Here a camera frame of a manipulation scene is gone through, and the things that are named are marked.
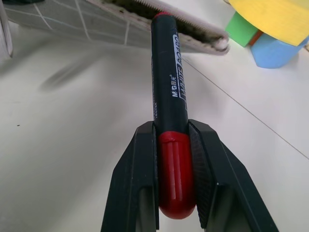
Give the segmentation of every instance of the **green foam block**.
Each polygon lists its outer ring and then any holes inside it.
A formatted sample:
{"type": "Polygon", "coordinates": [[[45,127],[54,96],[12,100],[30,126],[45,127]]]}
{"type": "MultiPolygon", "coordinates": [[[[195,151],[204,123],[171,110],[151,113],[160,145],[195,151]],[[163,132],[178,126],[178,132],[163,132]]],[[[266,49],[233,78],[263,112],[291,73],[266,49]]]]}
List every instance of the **green foam block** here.
{"type": "Polygon", "coordinates": [[[232,40],[245,47],[257,33],[258,28],[235,12],[225,30],[229,33],[232,40]]]}

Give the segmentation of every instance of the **black plastic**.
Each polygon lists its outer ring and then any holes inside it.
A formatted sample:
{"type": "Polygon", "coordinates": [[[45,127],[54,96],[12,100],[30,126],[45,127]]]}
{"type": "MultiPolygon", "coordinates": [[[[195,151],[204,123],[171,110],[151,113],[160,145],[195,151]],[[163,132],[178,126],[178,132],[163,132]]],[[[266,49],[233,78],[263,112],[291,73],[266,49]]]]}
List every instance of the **black plastic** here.
{"type": "Polygon", "coordinates": [[[118,161],[105,207],[102,232],[159,229],[156,136],[153,122],[137,128],[118,161]]]}
{"type": "Polygon", "coordinates": [[[189,134],[201,227],[207,232],[278,232],[245,166],[217,133],[189,120],[189,134]]]}
{"type": "Polygon", "coordinates": [[[2,0],[3,4],[7,5],[26,5],[41,2],[45,0],[2,0]]]}

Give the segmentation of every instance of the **red marker cap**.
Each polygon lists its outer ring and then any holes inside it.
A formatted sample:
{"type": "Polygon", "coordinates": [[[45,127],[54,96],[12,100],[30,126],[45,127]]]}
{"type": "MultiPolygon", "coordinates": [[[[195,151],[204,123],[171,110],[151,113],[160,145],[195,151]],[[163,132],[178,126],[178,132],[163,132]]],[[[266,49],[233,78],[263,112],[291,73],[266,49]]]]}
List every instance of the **red marker cap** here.
{"type": "Polygon", "coordinates": [[[160,12],[160,13],[157,13],[154,18],[157,18],[160,15],[171,15],[171,14],[169,12],[160,12]]]}
{"type": "Polygon", "coordinates": [[[189,136],[167,131],[158,140],[160,209],[169,218],[186,218],[196,205],[189,136]]]}

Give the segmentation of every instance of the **white surface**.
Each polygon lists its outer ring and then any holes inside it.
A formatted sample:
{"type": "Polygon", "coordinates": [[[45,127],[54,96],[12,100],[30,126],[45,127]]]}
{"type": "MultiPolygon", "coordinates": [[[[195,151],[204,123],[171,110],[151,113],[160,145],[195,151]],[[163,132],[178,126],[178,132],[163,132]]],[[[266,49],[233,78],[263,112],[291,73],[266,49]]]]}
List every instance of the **white surface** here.
{"type": "MultiPolygon", "coordinates": [[[[173,1],[220,26],[233,13],[220,0],[173,1]]],[[[152,120],[151,53],[16,32],[16,58],[0,65],[0,224],[11,232],[100,231],[112,170],[135,128],[152,120]]],[[[245,164],[279,230],[305,232],[309,160],[281,137],[308,157],[308,54],[265,70],[231,45],[225,57],[184,55],[198,70],[184,65],[189,116],[210,124],[245,164]]],[[[196,212],[181,221],[161,216],[160,226],[201,231],[196,212]]]]}

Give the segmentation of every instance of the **tile grout line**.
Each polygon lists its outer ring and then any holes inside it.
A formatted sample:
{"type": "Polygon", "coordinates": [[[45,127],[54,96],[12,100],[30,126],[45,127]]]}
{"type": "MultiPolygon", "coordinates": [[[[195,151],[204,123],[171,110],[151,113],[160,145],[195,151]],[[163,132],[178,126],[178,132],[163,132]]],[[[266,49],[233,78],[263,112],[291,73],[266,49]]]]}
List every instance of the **tile grout line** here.
{"type": "MultiPolygon", "coordinates": [[[[70,10],[74,10],[74,11],[77,11],[77,12],[78,12],[78,9],[76,9],[76,8],[74,8],[74,7],[72,7],[72,6],[68,6],[68,5],[64,4],[64,3],[61,3],[61,2],[59,2],[59,1],[57,1],[57,0],[53,0],[53,2],[56,3],[56,4],[59,4],[60,6],[63,6],[63,7],[65,7],[65,8],[70,9],[70,10]]],[[[115,22],[115,21],[112,21],[111,19],[102,17],[102,16],[100,16],[100,15],[91,14],[91,13],[88,13],[88,12],[85,12],[85,11],[82,11],[82,10],[81,10],[81,12],[82,12],[83,15],[92,16],[92,17],[98,18],[98,19],[100,19],[100,20],[104,20],[104,21],[107,21],[107,22],[109,22],[109,23],[113,23],[113,24],[115,24],[115,25],[117,25],[117,26],[121,26],[121,27],[123,26],[123,24],[117,23],[117,22],[115,22]]]]}
{"type": "MultiPolygon", "coordinates": [[[[40,17],[38,14],[32,14],[32,13],[28,13],[28,12],[23,12],[23,11],[18,11],[18,10],[13,10],[13,9],[10,9],[10,8],[5,8],[5,10],[7,11],[12,11],[12,12],[17,12],[17,13],[21,13],[21,14],[25,14],[25,15],[31,15],[31,16],[35,16],[35,17],[40,17]]],[[[62,24],[66,27],[69,27],[69,28],[73,28],[73,29],[77,29],[77,30],[84,30],[84,28],[77,28],[75,26],[72,26],[70,24],[67,24],[65,22],[61,22],[61,21],[58,21],[54,18],[49,18],[49,17],[46,17],[46,16],[43,16],[44,19],[48,19],[48,20],[51,20],[53,22],[56,22],[56,23],[59,23],[59,24],[62,24]]],[[[91,30],[92,32],[96,33],[96,34],[100,34],[100,35],[106,35],[106,36],[110,36],[110,37],[114,37],[116,39],[120,39],[120,37],[115,37],[113,36],[112,34],[108,34],[108,33],[104,33],[104,32],[101,32],[101,31],[97,31],[97,30],[91,30]]]]}
{"type": "Polygon", "coordinates": [[[46,26],[50,29],[50,30],[53,30],[52,27],[48,24],[48,22],[45,20],[45,18],[43,17],[40,9],[38,8],[37,4],[33,4],[34,5],[34,8],[37,10],[39,16],[41,17],[41,19],[43,20],[43,22],[46,24],[46,26]]]}
{"type": "Polygon", "coordinates": [[[79,3],[78,3],[78,0],[75,0],[75,3],[76,3],[76,7],[77,7],[77,10],[78,10],[78,14],[81,18],[81,21],[82,21],[82,24],[83,24],[83,27],[84,27],[84,31],[85,31],[85,34],[88,38],[89,41],[92,41],[89,34],[88,34],[88,31],[87,31],[87,27],[86,27],[86,23],[85,23],[85,20],[84,20],[84,17],[83,17],[83,14],[82,14],[82,11],[81,11],[81,8],[79,7],[79,3]]]}
{"type": "Polygon", "coordinates": [[[220,88],[217,84],[215,84],[212,80],[210,80],[207,76],[205,76],[203,73],[201,73],[197,68],[195,68],[190,62],[183,58],[183,60],[190,65],[193,69],[195,69],[199,74],[204,76],[208,81],[210,81],[214,86],[216,86],[218,89],[220,89],[224,94],[226,94],[229,98],[231,98],[234,102],[236,102],[240,107],[242,107],[244,110],[246,110],[249,114],[251,114],[253,117],[255,117],[257,120],[259,120],[264,126],[266,126],[268,129],[270,129],[273,133],[275,133],[277,136],[279,136],[282,140],[284,140],[289,146],[291,146],[294,150],[296,150],[298,153],[300,153],[303,157],[309,160],[309,158],[302,153],[300,150],[298,150],[295,146],[293,146],[290,142],[288,142],[285,138],[283,138],[281,135],[279,135],[274,129],[272,129],[269,125],[267,125],[265,122],[263,122],[261,119],[259,119],[257,116],[255,116],[251,111],[249,111],[246,107],[244,107],[239,101],[237,101],[235,98],[233,98],[231,95],[229,95],[227,92],[225,92],[222,88],[220,88]]]}
{"type": "Polygon", "coordinates": [[[124,46],[126,46],[126,42],[127,42],[127,36],[129,34],[129,29],[130,29],[130,21],[126,22],[126,35],[125,35],[125,43],[124,46]]]}

